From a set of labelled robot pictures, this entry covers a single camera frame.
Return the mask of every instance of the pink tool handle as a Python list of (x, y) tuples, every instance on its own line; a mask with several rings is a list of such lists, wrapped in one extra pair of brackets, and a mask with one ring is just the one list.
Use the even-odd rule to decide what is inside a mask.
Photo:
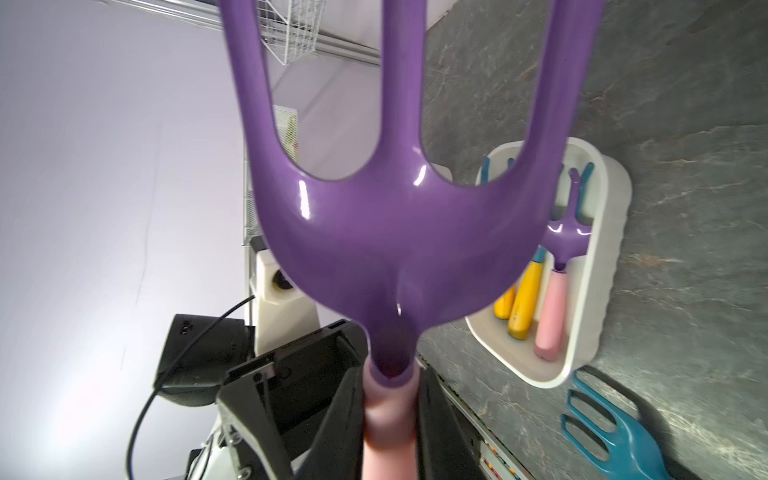
[(568, 275), (552, 270), (544, 297), (544, 306), (538, 319), (536, 342), (533, 352), (548, 362), (558, 358), (565, 327), (565, 294), (568, 291)]
[(384, 386), (383, 375), (368, 356), (362, 368), (365, 394), (365, 441), (362, 447), (362, 480), (418, 480), (416, 466), (416, 395), (419, 367), (407, 369), (399, 386)]

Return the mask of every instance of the white wall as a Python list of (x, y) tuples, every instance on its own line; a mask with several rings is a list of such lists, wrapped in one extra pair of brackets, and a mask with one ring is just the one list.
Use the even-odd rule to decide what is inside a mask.
[[(0, 2), (0, 478), (123, 478), (175, 313), (243, 297), (243, 143), (220, 32), (92, 0)], [(158, 399), (138, 478), (215, 410)]]
[[(456, 0), (427, 0), (427, 26), (434, 25)], [(379, 48), (382, 0), (326, 0), (321, 28), (339, 37)]]
[(327, 56), (269, 66), (273, 102), (299, 112), (299, 164), (322, 178), (360, 168), (379, 136), (379, 69)]

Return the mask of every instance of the glossy purple plastic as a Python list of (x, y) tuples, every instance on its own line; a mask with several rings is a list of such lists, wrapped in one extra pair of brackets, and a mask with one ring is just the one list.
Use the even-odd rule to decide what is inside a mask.
[(554, 270), (557, 272), (565, 271), (565, 266), (571, 258), (587, 254), (592, 235), (592, 227), (579, 223), (576, 217), (581, 177), (575, 168), (571, 168), (568, 175), (571, 176), (571, 191), (568, 194), (565, 215), (560, 220), (549, 222), (541, 238), (541, 246), (549, 250), (554, 257)]
[(492, 303), (535, 252), (602, 6), (553, 1), (525, 146), (506, 174), (469, 187), (422, 152), (424, 0), (382, 2), (379, 142), (336, 181), (308, 175), (280, 146), (253, 0), (220, 3), (267, 244), (291, 282), (366, 328), (386, 378), (409, 367), (424, 330)]

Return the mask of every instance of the white tray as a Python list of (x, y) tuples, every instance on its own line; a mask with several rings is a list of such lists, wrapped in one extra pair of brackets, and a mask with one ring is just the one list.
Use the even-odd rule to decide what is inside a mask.
[[(516, 141), (500, 145), (488, 155), (491, 160), (489, 179), (506, 171), (507, 159), (517, 157), (522, 143)], [(552, 270), (552, 255), (549, 252), (541, 275), (534, 322), (525, 341), (507, 334), (507, 323), (496, 318), (493, 305), (466, 317), (472, 334), (489, 352), (517, 376), (543, 389), (551, 389), (563, 383), (572, 371), (592, 360), (598, 351), (619, 246), (624, 235), (627, 209), (632, 197), (632, 186), (624, 167), (613, 158), (601, 155), (597, 148), (586, 141), (571, 137), (565, 148), (564, 167), (555, 205), (564, 207), (568, 203), (568, 191), (571, 188), (568, 170), (576, 167), (581, 172), (589, 162), (594, 164), (594, 170), (584, 192), (581, 214), (594, 219), (592, 235), (587, 255), (568, 262), (565, 338), (557, 360), (546, 362), (533, 353), (541, 301)], [(479, 181), (480, 172), (476, 183), (479, 184)]]

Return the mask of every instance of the marble surface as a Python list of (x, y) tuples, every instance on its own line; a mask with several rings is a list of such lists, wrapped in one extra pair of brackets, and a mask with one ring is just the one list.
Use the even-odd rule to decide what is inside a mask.
[[(429, 31), (422, 138), (456, 181), (523, 138), (547, 13), (460, 0)], [(572, 132), (634, 186), (591, 365), (675, 478), (768, 479), (767, 45), (765, 1), (609, 2)], [(603, 478), (559, 431), (569, 385), (529, 386), (463, 320), (419, 351), (534, 477)]]

